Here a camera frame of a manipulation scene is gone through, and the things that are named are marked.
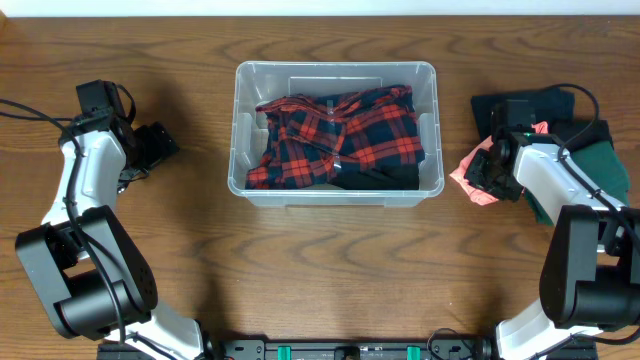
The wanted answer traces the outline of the pink garment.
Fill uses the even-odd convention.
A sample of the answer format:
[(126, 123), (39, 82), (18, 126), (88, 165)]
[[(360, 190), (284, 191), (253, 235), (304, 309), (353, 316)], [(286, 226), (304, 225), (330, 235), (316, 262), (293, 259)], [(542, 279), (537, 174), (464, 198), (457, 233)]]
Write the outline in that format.
[(466, 193), (472, 203), (475, 203), (480, 206), (486, 206), (493, 203), (497, 203), (499, 201), (497, 198), (489, 195), (488, 193), (483, 192), (482, 190), (475, 189), (471, 187), (468, 181), (464, 178), (464, 174), (471, 163), (471, 160), (475, 153), (479, 149), (488, 150), (491, 145), (494, 144), (494, 140), (492, 136), (487, 136), (479, 145), (477, 145), (468, 155), (466, 155), (458, 164), (458, 167), (453, 170), (449, 176), (462, 188), (462, 190)]

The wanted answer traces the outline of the black garment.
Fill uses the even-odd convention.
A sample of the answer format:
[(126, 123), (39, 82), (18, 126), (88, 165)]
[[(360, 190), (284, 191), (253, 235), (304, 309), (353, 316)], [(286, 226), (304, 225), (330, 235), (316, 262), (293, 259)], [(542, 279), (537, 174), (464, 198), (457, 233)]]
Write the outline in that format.
[(342, 172), (330, 184), (344, 190), (418, 190), (419, 167), (410, 164)]

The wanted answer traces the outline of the red navy plaid shirt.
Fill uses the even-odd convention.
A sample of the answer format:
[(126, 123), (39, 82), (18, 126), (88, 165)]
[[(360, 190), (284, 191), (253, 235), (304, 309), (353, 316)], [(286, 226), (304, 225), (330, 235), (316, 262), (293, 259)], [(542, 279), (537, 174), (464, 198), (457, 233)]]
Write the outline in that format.
[(419, 167), (425, 159), (407, 85), (324, 97), (291, 95), (256, 111), (266, 116), (268, 143), (259, 165), (246, 175), (247, 189), (331, 185), (342, 172)]

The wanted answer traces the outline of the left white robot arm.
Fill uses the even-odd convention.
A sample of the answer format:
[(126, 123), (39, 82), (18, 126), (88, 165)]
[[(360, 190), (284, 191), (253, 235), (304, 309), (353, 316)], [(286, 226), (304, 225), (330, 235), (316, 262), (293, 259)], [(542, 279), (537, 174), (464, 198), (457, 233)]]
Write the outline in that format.
[(213, 358), (199, 322), (160, 301), (149, 264), (114, 213), (118, 195), (176, 154), (176, 142), (158, 122), (133, 128), (124, 86), (95, 80), (76, 92), (81, 113), (61, 128), (53, 205), (15, 243), (50, 323), (64, 338), (119, 342), (153, 359)]

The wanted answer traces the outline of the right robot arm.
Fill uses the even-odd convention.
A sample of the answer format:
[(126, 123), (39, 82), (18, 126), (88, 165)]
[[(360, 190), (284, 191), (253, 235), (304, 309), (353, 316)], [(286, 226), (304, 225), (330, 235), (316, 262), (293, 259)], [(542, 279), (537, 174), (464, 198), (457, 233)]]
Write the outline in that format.
[(565, 142), (535, 131), (526, 100), (491, 110), (491, 141), (465, 178), (500, 200), (530, 192), (555, 229), (539, 298), (498, 324), (501, 359), (541, 359), (573, 340), (603, 342), (604, 333), (639, 325), (639, 212), (597, 188)]

